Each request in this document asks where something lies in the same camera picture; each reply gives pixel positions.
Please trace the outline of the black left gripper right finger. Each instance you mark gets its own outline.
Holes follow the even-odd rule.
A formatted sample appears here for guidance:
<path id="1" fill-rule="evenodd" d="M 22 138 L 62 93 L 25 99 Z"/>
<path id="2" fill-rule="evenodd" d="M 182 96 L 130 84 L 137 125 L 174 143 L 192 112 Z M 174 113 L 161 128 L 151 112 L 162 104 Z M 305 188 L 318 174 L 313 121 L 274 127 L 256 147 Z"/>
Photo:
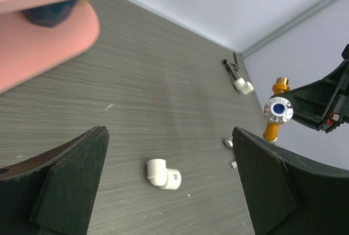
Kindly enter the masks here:
<path id="1" fill-rule="evenodd" d="M 348 234 L 348 171 L 235 127 L 233 152 L 256 234 Z"/>

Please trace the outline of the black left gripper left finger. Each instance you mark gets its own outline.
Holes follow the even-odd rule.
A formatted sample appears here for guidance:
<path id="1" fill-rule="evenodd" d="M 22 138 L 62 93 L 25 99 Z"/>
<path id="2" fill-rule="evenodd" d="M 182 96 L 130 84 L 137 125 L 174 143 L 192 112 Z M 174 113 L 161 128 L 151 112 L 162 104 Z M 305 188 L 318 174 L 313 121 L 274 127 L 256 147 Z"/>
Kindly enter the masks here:
<path id="1" fill-rule="evenodd" d="M 1 168 L 1 234 L 86 234 L 109 138 L 95 126 Z"/>

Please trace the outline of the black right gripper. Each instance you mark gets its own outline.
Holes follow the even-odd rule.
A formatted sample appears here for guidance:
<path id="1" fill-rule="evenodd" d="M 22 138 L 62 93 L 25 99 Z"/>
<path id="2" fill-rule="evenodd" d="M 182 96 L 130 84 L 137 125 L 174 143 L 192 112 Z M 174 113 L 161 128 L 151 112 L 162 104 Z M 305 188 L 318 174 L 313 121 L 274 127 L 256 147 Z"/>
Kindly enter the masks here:
<path id="1" fill-rule="evenodd" d="M 342 63 L 329 75 L 289 91 L 293 120 L 326 133 L 348 123 L 348 45 L 341 56 Z"/>

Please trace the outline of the orange faucet with chrome knob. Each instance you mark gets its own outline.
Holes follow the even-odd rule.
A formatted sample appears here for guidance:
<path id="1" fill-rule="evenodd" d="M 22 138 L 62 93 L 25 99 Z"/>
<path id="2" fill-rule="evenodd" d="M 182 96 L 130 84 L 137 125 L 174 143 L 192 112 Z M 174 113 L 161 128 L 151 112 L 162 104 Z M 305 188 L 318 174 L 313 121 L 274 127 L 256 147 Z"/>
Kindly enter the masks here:
<path id="1" fill-rule="evenodd" d="M 280 95 L 289 90 L 288 78 L 277 78 L 272 87 L 274 95 L 266 102 L 263 108 L 267 121 L 263 138 L 268 142 L 275 142 L 278 138 L 279 126 L 285 124 L 293 117 L 293 106 L 291 102 Z"/>

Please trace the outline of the white PVC elbow fitting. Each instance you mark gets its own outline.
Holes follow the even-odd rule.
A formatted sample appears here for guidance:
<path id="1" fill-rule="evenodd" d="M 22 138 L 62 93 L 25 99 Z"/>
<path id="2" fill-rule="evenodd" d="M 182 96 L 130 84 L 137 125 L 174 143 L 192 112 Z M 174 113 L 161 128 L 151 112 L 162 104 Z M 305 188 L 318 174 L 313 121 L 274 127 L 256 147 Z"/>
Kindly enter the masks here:
<path id="1" fill-rule="evenodd" d="M 168 168 L 164 159 L 147 161 L 147 179 L 153 186 L 163 190 L 177 190 L 182 183 L 182 175 L 177 169 Z"/>

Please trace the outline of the dark faucet with white elbow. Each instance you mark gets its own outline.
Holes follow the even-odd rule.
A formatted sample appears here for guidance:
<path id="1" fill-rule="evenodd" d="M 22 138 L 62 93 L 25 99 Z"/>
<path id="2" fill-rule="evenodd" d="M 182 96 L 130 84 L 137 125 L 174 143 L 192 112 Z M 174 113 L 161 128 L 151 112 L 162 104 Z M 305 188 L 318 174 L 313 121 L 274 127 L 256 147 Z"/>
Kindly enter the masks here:
<path id="1" fill-rule="evenodd" d="M 227 59 L 222 61 L 223 66 L 230 75 L 234 88 L 241 94 L 248 95 L 254 91 L 254 87 L 251 82 L 246 81 L 238 75 L 239 65 L 237 62 L 237 55 L 233 53 L 234 63 L 229 62 Z"/>

